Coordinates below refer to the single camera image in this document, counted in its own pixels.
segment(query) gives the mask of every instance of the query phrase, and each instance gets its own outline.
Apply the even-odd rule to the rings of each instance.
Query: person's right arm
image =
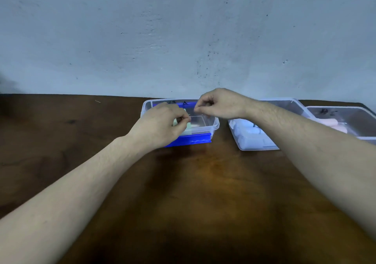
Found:
[[[376,239],[376,146],[228,89],[202,95],[195,112],[257,124],[319,191]]]

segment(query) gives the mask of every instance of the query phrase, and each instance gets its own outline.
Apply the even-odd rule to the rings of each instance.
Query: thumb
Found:
[[[215,105],[213,106],[200,106],[194,109],[198,114],[215,115]]]
[[[187,128],[187,124],[191,121],[190,118],[184,118],[182,119],[177,125],[173,126],[172,129],[174,131],[174,134],[176,136],[179,136],[182,134],[183,131]]]

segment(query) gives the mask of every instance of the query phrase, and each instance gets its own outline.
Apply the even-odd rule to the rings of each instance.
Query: hand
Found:
[[[194,111],[226,119],[246,118],[251,101],[252,99],[232,90],[217,88],[202,95]]]
[[[178,124],[172,126],[174,119]],[[160,103],[148,110],[132,127],[127,136],[141,142],[147,151],[173,142],[191,121],[188,113],[176,104]]]

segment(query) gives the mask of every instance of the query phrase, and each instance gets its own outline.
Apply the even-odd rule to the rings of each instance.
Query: person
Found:
[[[195,112],[256,123],[298,170],[376,238],[376,147],[267,102],[227,89],[200,97]],[[172,126],[173,120],[180,122]],[[0,220],[1,263],[55,263],[79,236],[120,176],[174,141],[190,121],[177,105],[148,110],[123,137]]]

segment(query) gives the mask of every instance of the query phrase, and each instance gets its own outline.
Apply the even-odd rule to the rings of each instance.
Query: person's left hand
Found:
[[[178,124],[172,126],[174,119],[178,120]],[[128,135],[141,142],[147,151],[151,151],[173,142],[190,121],[191,117],[184,109],[164,102],[146,111]]]

